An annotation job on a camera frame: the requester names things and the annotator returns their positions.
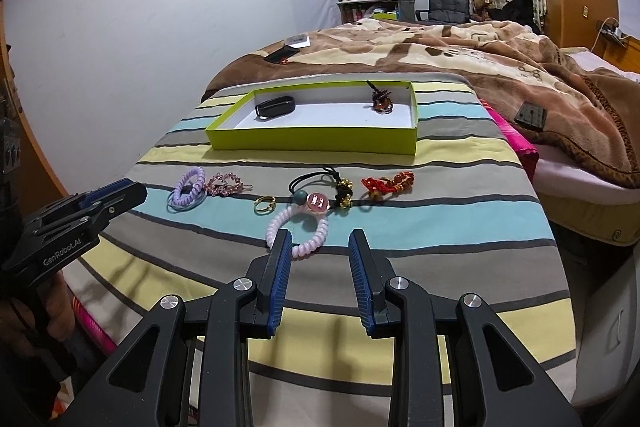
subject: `striped tablecloth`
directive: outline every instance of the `striped tablecloth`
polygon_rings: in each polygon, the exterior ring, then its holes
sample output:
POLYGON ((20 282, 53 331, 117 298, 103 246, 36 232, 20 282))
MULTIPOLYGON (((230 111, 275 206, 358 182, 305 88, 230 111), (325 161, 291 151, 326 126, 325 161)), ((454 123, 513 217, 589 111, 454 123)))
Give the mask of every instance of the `striped tablecloth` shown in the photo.
MULTIPOLYGON (((326 245, 292 264, 275 338, 250 341, 257 426, 386 425, 393 342, 371 340, 360 324, 347 257, 353 229, 364 229, 371 248, 430 293, 455 299, 469 291, 481 295, 570 398, 575 332, 569 291, 548 222, 516 155, 464 78, 367 75, 382 77, 414 82, 420 118, 415 157, 214 151, 204 128, 250 87, 222 90, 131 169, 128 177, 143 182, 148 197, 114 219, 100 245, 65 269, 71 289, 119 342, 162 296, 199 298, 244 275, 250 261, 267 252, 264 232, 274 215, 256 216, 255 199, 276 196, 278 212, 288 200, 290 180, 328 164, 354 182, 355 206, 330 215, 326 245), (193 165, 204 167, 207 178, 233 171, 254 189, 169 213, 167 195, 193 165), (364 200, 361 178, 408 168, 415 173, 411 192, 373 206, 364 200)), ((327 190, 320 180, 310 188, 327 190)), ((301 243, 314 223, 286 227, 301 243)), ((449 369, 446 357, 441 359, 450 414, 449 369)), ((194 405, 197 394, 194 378, 194 405)))

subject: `chair backrest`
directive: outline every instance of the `chair backrest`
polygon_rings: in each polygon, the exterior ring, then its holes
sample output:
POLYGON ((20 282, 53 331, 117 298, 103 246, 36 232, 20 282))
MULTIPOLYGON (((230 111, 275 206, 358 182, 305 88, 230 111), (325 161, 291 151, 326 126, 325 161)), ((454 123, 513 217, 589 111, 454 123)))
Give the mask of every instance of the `chair backrest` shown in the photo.
POLYGON ((469 22, 469 0, 429 0, 429 20, 452 24, 469 22))

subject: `gray chair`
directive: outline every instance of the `gray chair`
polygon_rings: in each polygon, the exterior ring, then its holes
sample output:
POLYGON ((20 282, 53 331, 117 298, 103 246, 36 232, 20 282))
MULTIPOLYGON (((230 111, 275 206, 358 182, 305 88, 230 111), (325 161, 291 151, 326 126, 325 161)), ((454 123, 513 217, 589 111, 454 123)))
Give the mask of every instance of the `gray chair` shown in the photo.
POLYGON ((429 0, 428 10, 416 10, 415 18, 422 20, 428 13, 428 21, 440 24, 463 24, 469 22, 469 0, 429 0))

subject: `black cord bracelet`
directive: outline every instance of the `black cord bracelet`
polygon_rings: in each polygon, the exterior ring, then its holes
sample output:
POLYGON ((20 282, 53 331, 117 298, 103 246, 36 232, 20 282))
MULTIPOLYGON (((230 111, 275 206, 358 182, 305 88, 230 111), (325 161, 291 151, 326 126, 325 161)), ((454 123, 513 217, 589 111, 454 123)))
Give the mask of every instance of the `black cord bracelet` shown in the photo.
POLYGON ((296 179, 292 180, 289 184, 289 192, 292 195, 291 200, 295 204, 305 204, 308 194, 306 190, 296 190, 296 185, 304 180, 308 180, 309 178, 323 176, 325 174, 331 176, 335 182, 335 207, 350 208, 351 197, 353 196, 353 183, 345 178, 340 178, 340 172, 330 166, 322 167, 321 171, 302 174, 302 176, 298 176, 296 179))

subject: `stuffed animal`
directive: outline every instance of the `stuffed animal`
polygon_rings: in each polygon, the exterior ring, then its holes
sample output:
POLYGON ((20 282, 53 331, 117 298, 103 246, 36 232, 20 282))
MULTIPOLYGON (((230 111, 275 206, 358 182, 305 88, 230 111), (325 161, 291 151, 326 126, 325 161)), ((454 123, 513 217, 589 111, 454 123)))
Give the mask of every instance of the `stuffed animal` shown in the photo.
POLYGON ((471 19, 476 22, 490 21, 489 7, 494 3, 494 0, 471 0, 474 7, 474 12, 471 15, 471 19))

